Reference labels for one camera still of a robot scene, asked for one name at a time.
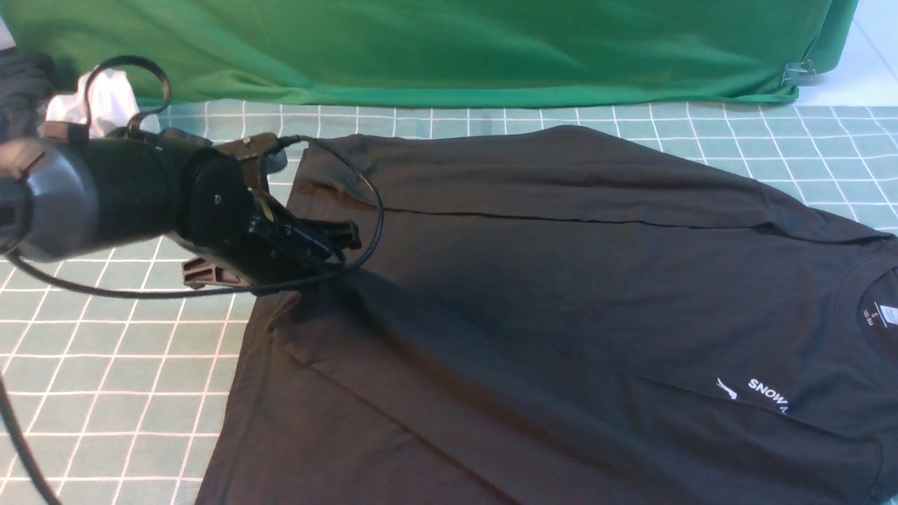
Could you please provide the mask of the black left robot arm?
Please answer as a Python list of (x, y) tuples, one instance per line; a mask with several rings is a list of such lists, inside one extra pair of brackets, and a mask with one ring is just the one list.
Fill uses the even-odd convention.
[(350, 221), (296, 217), (269, 194), (288, 138), (219, 144), (170, 128), (96, 140), (30, 137), (2, 147), (2, 253), (59, 262), (166, 236), (194, 258), (184, 285), (254, 287), (345, 266)]

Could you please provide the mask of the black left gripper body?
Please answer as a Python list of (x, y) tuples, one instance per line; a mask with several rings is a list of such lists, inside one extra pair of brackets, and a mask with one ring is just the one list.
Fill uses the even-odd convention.
[(221, 259), (250, 285), (301, 281), (337, 273), (346, 265), (346, 250), (314, 252), (309, 249), (309, 221), (296, 217), (270, 195), (250, 193), (247, 210), (227, 224), (221, 240)]

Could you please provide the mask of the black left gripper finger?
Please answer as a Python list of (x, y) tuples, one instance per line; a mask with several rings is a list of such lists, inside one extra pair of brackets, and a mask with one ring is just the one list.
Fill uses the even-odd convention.
[(342, 252), (361, 248), (361, 238), (352, 221), (309, 221), (309, 249), (314, 252)]
[(243, 279), (202, 257), (195, 257), (182, 263), (182, 283), (190, 290), (202, 290), (209, 285), (241, 287)]

